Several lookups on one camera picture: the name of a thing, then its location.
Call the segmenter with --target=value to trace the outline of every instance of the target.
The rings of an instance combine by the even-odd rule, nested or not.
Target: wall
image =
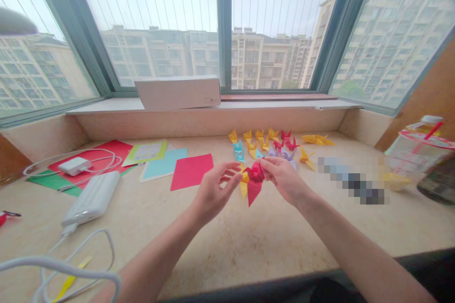
[[[294,130],[299,132],[336,130],[345,109],[318,111],[309,108],[248,111],[192,111],[106,113],[75,116],[88,138],[94,141],[110,139],[145,139],[181,136],[228,135],[232,129],[242,134],[257,128]]]
[[[424,80],[392,121],[376,148],[385,151],[407,125],[424,115],[444,117],[442,136],[455,141],[455,38],[447,45]]]
[[[365,109],[349,109],[338,131],[374,147],[389,127],[393,117]]]
[[[72,116],[59,115],[1,131],[29,160],[70,152],[89,141]]]

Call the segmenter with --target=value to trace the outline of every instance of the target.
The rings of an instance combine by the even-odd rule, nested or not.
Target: tree
[[[356,100],[364,100],[365,93],[362,87],[352,80],[347,80],[341,87],[332,91],[331,95],[351,98]]]

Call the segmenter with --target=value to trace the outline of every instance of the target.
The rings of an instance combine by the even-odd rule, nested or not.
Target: charger
[[[71,176],[78,175],[90,167],[91,162],[82,157],[76,157],[58,165],[59,170]]]

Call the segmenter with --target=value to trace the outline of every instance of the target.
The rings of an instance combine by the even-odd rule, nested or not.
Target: white box
[[[166,77],[135,80],[146,111],[166,111],[220,105],[217,76]]]

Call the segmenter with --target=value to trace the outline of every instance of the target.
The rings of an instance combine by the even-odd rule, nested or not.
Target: windowsill
[[[319,99],[319,100],[274,100],[274,101],[222,101],[221,105],[215,107],[199,107],[188,109],[169,110],[173,111],[228,111],[228,110],[255,110],[255,109],[287,109],[287,108],[311,108],[316,110],[334,110],[361,108],[356,103],[341,99]],[[69,110],[67,115],[83,115],[96,113],[145,113],[152,112],[145,110],[140,98],[111,98],[96,102],[85,107]]]

